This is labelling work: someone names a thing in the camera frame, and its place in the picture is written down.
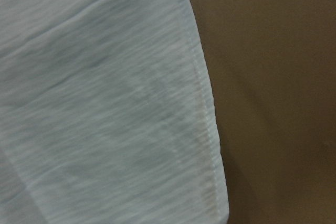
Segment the light blue striped shirt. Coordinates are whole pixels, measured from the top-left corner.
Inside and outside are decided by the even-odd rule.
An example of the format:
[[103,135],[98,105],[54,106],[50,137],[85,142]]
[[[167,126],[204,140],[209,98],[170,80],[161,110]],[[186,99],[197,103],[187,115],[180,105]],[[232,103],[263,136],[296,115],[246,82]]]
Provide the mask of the light blue striped shirt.
[[1,0],[1,223],[226,223],[190,0]]

